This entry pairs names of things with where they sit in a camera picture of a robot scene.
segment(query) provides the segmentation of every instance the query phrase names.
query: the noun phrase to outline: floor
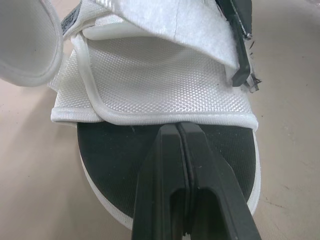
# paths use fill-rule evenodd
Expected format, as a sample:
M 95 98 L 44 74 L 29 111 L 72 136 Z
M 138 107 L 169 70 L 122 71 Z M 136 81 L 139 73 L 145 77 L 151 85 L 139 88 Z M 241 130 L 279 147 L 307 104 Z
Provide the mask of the floor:
M 252 0 L 263 240 L 320 240 L 320 0 Z M 63 18 L 77 0 L 53 0 Z M 56 94 L 0 81 L 0 239 L 129 240 L 84 175 Z

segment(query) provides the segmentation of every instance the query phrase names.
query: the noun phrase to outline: black footbed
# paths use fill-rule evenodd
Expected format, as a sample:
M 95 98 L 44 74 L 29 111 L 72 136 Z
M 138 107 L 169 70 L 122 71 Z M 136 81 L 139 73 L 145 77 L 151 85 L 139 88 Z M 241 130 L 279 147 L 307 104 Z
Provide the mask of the black footbed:
M 199 125 L 212 149 L 232 167 L 246 201 L 253 189 L 256 150 L 250 128 Z M 118 126 L 108 122 L 78 123 L 84 166 L 99 191 L 121 212 L 133 217 L 139 169 L 161 125 Z

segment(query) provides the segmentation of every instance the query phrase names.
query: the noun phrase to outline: beige floor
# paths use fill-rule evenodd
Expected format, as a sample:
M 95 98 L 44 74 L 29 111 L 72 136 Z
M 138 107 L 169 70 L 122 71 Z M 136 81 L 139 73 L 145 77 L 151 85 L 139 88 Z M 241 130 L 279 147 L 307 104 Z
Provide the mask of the beige floor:
M 53 2 L 62 18 L 77 0 Z M 264 240 L 320 240 L 319 4 L 253 0 Z M 129 240 L 85 178 L 76 129 L 50 122 L 54 101 L 0 81 L 0 239 Z

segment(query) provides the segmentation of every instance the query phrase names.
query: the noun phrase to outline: white textured fabric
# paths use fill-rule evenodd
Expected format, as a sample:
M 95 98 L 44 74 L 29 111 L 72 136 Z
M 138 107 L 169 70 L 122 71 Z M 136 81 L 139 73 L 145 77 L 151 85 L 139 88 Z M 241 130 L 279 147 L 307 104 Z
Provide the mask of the white textured fabric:
M 82 29 L 95 25 L 96 18 L 109 13 L 110 10 L 91 0 L 82 0 L 76 22 L 65 32 L 64 39 L 77 34 Z
M 72 69 L 78 70 L 69 75 L 85 87 L 78 90 L 77 99 L 88 97 L 96 114 L 109 123 L 190 121 L 258 127 L 246 91 L 228 85 L 224 66 L 202 53 L 156 37 L 89 40 L 87 45 L 78 34 L 71 41 L 78 62 Z M 69 81 L 63 78 L 61 92 L 66 92 L 63 82 Z M 51 119 L 88 121 L 79 115 L 73 119 L 71 112 L 68 119 L 56 114 L 56 107 L 70 107 L 74 102 L 76 88 L 69 89 L 73 95 L 58 94 Z
M 95 25 L 83 29 L 83 35 L 90 40 L 106 40 L 128 37 L 152 37 L 153 35 L 115 14 L 98 17 Z
M 96 2 L 154 36 L 211 56 L 234 73 L 239 67 L 231 27 L 213 0 Z
M 248 208 L 250 210 L 250 213 L 254 215 L 258 202 L 260 197 L 260 191 L 261 191 L 261 169 L 260 169 L 260 159 L 259 159 L 259 151 L 258 151 L 258 144 L 256 140 L 256 134 L 253 131 L 253 139 L 254 139 L 254 146 L 255 146 L 255 176 L 254 176 L 254 184 L 252 187 L 252 191 L 249 197 L 249 200 L 247 202 Z M 124 225 L 126 228 L 132 230 L 133 227 L 133 219 L 129 217 L 128 215 L 124 214 L 122 211 L 117 209 L 111 202 L 109 202 L 106 197 L 99 191 L 99 189 L 96 187 L 92 179 L 90 178 L 87 169 L 81 159 L 82 167 L 85 173 L 85 176 L 95 193 L 96 197 L 99 199 L 100 203 L 105 207 L 105 209 L 122 225 Z M 190 236 L 187 235 L 183 237 L 183 240 L 190 239 Z
M 0 78 L 33 87 L 59 70 L 63 38 L 49 0 L 0 0 Z
M 72 51 L 66 64 L 51 111 L 53 122 L 84 122 L 94 123 L 103 121 L 94 111 L 88 99 L 85 85 L 78 70 L 76 52 Z

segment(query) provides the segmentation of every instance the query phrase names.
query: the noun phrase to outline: white rubber sole edge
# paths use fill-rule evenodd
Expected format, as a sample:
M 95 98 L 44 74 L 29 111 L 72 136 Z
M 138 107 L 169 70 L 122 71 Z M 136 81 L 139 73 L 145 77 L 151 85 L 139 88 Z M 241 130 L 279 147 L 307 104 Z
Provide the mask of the white rubber sole edge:
M 260 190 L 261 190 L 261 169 L 260 169 L 260 159 L 259 159 L 259 151 L 258 145 L 256 140 L 256 134 L 253 132 L 253 139 L 254 139 L 254 146 L 255 146 L 255 177 L 254 183 L 252 187 L 252 192 L 247 202 L 248 208 L 253 215 L 257 209 L 259 197 L 260 197 Z M 87 169 L 84 165 L 84 162 L 81 158 L 82 167 L 84 170 L 84 174 L 94 192 L 96 197 L 99 199 L 100 203 L 104 206 L 104 208 L 113 216 L 120 224 L 124 225 L 126 228 L 132 230 L 133 227 L 133 219 L 132 217 L 124 214 L 118 208 L 116 208 L 111 202 L 109 202 L 106 197 L 99 191 L 96 187 L 92 179 L 90 178 Z

